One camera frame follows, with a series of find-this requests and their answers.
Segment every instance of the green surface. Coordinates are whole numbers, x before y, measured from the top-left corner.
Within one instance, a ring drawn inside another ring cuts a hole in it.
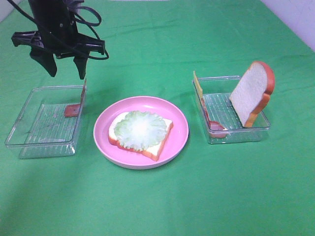
[[[88,61],[80,147],[71,157],[19,160],[0,146],[0,235],[315,235],[314,52],[258,0],[85,5],[103,17],[96,30],[110,59]],[[20,6],[30,12],[27,1]],[[29,47],[12,45],[13,32],[35,29],[16,11],[0,24],[3,142],[32,88],[82,84],[72,59],[58,60],[51,78],[29,58]],[[265,109],[269,138],[207,144],[193,70],[199,77],[242,75],[253,60],[276,75]],[[93,140],[98,115],[137,95],[174,103],[189,122],[182,152],[152,170],[114,165]]]

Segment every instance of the white bread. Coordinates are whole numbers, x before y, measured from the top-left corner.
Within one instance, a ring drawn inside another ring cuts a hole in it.
[[[108,129],[108,141],[109,141],[109,143],[112,145],[116,145],[117,147],[119,147],[121,149],[124,149],[127,151],[137,152],[137,153],[140,153],[140,154],[142,154],[142,155],[144,155],[144,156],[146,156],[146,157],[148,157],[154,161],[158,161],[159,156],[160,156],[160,154],[164,148],[165,141],[169,135],[171,128],[173,127],[173,121],[170,119],[163,118],[163,120],[165,121],[165,124],[166,124],[166,128],[167,128],[167,134],[166,134],[163,141],[161,141],[159,144],[157,144],[155,146],[148,147],[146,150],[137,151],[137,150],[134,150],[133,148],[125,148],[125,147],[121,146],[119,140],[117,139],[117,137],[114,133],[114,129],[115,129],[116,124],[119,121],[123,120],[128,113],[129,112],[120,113],[118,116],[116,116],[116,118],[113,120],[113,122],[109,126],[109,129]]]
[[[254,61],[229,99],[244,127],[252,127],[275,88],[275,75],[264,62]]]

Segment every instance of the robotic arm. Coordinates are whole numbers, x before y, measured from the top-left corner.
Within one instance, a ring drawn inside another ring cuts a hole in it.
[[[36,31],[15,32],[11,38],[14,46],[29,45],[30,57],[41,64],[52,77],[57,72],[54,54],[57,59],[74,57],[73,61],[80,79],[85,78],[88,58],[97,60],[109,58],[105,41],[101,40],[92,28],[100,24],[101,17],[92,8],[81,6],[84,0],[28,0],[34,18],[24,12],[13,0],[7,1],[38,28]],[[92,12],[97,17],[98,23],[85,21],[77,13],[79,9]],[[97,38],[80,34],[76,23],[86,24]],[[98,52],[105,56],[92,57],[90,52]]]

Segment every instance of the clear plastic container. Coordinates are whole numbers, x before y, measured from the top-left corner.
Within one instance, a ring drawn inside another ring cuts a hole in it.
[[[21,159],[74,155],[85,94],[85,84],[34,88],[5,146]],[[77,104],[77,114],[66,117],[66,107],[74,104]]]
[[[197,85],[192,81],[204,133],[210,144],[253,142],[268,137],[270,122],[263,112],[260,112],[253,127],[244,128],[229,100],[240,79],[240,76],[198,78],[206,111],[199,99]],[[225,129],[212,129],[207,116],[211,121],[219,122]]]

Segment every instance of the pink plate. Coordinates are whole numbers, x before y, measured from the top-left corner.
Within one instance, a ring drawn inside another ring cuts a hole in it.
[[[173,121],[158,161],[122,150],[108,142],[108,128],[114,118],[122,112],[136,110],[154,112]],[[99,115],[94,125],[94,141],[98,149],[111,162],[129,169],[150,169],[171,161],[184,147],[188,134],[188,123],[182,111],[166,100],[150,96],[130,97],[112,104]]]

